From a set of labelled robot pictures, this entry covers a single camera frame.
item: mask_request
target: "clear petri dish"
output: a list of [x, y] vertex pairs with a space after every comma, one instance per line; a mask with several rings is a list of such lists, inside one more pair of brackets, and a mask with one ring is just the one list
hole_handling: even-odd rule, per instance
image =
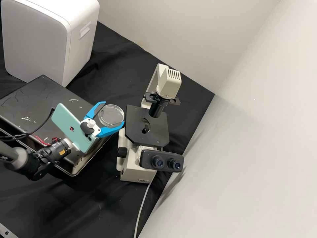
[[119, 126], [124, 120], [123, 110], [113, 104], [107, 104], [98, 113], [99, 121], [110, 128]]

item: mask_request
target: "microscope base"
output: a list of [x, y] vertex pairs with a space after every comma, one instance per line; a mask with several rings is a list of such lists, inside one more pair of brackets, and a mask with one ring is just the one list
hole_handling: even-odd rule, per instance
[[155, 147], [134, 145], [125, 136], [125, 128], [119, 131], [118, 147], [126, 147], [125, 158], [117, 157], [117, 170], [120, 171], [120, 180], [139, 183], [150, 183], [156, 170], [144, 169], [139, 166], [140, 154], [143, 150], [157, 150]]

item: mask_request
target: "black cloth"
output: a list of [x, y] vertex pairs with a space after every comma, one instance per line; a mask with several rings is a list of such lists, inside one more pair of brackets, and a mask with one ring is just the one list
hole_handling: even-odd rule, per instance
[[[24, 85], [9, 76], [0, 58], [0, 97]], [[98, 23], [91, 59], [68, 89], [91, 104], [107, 101], [125, 109], [139, 106], [158, 63], [153, 55]], [[170, 143], [182, 154], [214, 94], [182, 76], [181, 106], [165, 108]], [[147, 185], [120, 181], [118, 135], [113, 136], [76, 177], [58, 170], [32, 182], [0, 166], [0, 223], [18, 237], [133, 237]], [[170, 173], [158, 172], [141, 213], [138, 233], [161, 195]]]

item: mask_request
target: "blue clamp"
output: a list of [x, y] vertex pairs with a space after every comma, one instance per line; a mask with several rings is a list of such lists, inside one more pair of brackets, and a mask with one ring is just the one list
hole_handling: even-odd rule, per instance
[[[84, 119], [90, 118], [93, 119], [98, 112], [103, 108], [103, 106], [106, 104], [106, 101], [101, 101], [101, 102], [97, 102], [95, 106], [93, 106], [89, 112], [87, 112], [86, 116], [84, 117]], [[121, 124], [117, 127], [114, 128], [109, 128], [109, 127], [101, 127], [100, 128], [100, 133], [97, 135], [97, 137], [99, 138], [103, 138], [103, 137], [107, 137], [110, 136], [116, 132], [118, 132], [124, 125], [124, 121], [121, 122]]]

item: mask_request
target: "yellow label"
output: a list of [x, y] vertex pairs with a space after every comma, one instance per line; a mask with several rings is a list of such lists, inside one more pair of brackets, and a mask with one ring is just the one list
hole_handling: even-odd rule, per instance
[[59, 154], [60, 154], [60, 155], [65, 154], [65, 150], [61, 150], [61, 151], [59, 152]]

